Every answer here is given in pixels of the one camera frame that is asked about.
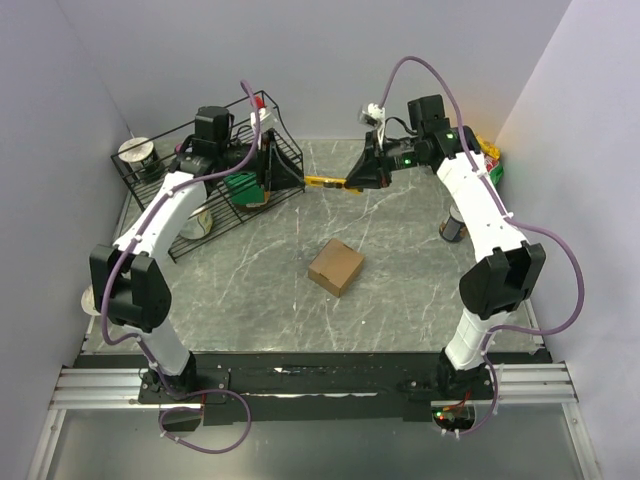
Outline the yellow utility knife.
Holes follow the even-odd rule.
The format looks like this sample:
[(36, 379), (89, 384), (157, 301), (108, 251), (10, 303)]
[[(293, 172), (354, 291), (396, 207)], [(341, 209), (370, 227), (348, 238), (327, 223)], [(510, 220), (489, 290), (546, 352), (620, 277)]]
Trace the yellow utility knife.
[(306, 175), (304, 177), (304, 181), (307, 186), (313, 187), (313, 188), (335, 189), (335, 190), (346, 191), (356, 195), (361, 194), (363, 192), (361, 188), (347, 187), (346, 180), (344, 178)]

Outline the brown cardboard express box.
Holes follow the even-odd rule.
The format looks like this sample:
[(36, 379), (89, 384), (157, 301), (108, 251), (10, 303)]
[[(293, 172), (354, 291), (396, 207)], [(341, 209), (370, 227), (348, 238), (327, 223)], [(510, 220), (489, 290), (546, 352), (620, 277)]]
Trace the brown cardboard express box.
[(340, 298), (361, 272), (365, 256), (342, 241), (331, 238), (308, 267), (308, 278)]

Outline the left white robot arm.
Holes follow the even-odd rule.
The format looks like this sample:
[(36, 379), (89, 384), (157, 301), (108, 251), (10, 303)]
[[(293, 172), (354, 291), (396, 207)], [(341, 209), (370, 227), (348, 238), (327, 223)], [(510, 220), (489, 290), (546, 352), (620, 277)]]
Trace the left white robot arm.
[(236, 126), (224, 107), (198, 110), (194, 131), (179, 145), (151, 203), (112, 245), (89, 257), (94, 303), (102, 324), (125, 330), (174, 401), (198, 389), (196, 361), (169, 320), (172, 294), (163, 266), (175, 239), (219, 185), (234, 206), (255, 210), (274, 193), (301, 189), (304, 174), (278, 142), (278, 120), (258, 105)]

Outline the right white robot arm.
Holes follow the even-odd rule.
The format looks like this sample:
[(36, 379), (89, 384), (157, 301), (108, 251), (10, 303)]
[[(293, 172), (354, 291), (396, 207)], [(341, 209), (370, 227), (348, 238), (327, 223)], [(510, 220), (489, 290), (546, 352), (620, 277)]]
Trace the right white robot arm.
[(382, 189), (394, 171), (427, 166), (451, 195), (471, 239), (476, 263), (459, 281), (461, 319), (444, 349), (449, 366), (437, 374), (437, 386), (456, 399), (471, 388), (469, 370), (479, 367), (487, 349), (486, 335), (502, 325), (529, 298), (546, 260), (539, 244), (507, 221), (507, 213), (486, 170), (484, 155), (472, 130), (453, 127), (439, 95), (409, 102), (412, 134), (385, 136), (383, 107), (370, 103), (360, 115), (369, 126), (364, 149), (346, 177), (348, 189)]

